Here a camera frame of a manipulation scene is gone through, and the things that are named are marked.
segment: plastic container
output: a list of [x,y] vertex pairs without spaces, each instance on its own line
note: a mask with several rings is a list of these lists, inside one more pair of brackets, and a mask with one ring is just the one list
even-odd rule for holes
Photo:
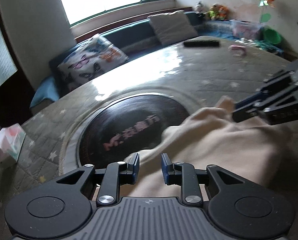
[[237,38],[246,38],[249,40],[259,40],[261,36],[262,25],[251,22],[241,22],[231,20],[233,35]]
[[282,41],[280,34],[271,28],[265,28],[262,33],[264,35],[264,41],[274,46],[279,46]]

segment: tissue box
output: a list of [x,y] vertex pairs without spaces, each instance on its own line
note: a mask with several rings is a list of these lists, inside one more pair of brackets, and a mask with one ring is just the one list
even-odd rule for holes
[[25,132],[17,123],[0,131],[0,163],[6,168],[17,163]]

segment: window frame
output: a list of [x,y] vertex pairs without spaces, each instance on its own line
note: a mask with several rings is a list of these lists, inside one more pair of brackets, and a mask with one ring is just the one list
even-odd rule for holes
[[134,6],[134,5],[138,5],[138,4],[143,4],[143,3],[148,3],[148,2],[155,2],[155,1],[162,1],[162,0],[140,0],[140,2],[137,2],[137,3],[131,3],[131,4],[127,4],[127,5],[120,6],[120,7],[117,7],[117,8],[113,8],[113,9],[110,9],[110,10],[104,10],[104,11],[102,11],[100,13],[91,15],[91,16],[89,16],[87,18],[84,18],[84,19],[79,20],[79,21],[77,21],[75,23],[72,23],[72,24],[70,24],[70,27],[73,27],[75,25],[78,25],[78,24],[80,24],[82,22],[88,21],[88,20],[90,20],[92,18],[95,18],[95,17],[97,17],[99,15],[102,15],[102,14],[105,14],[105,13],[108,13],[108,12],[112,12],[112,11],[115,11],[115,10],[119,10],[119,9],[122,9],[122,8],[130,7],[130,6]]

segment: butterfly pillow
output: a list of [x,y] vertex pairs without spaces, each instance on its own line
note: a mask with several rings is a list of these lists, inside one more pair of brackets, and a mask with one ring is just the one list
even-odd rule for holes
[[124,64],[128,56],[100,34],[72,52],[59,66],[70,91]]

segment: door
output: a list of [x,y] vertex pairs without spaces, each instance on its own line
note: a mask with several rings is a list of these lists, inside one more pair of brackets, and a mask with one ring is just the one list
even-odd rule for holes
[[0,126],[28,120],[33,96],[34,90],[12,50],[0,14]]

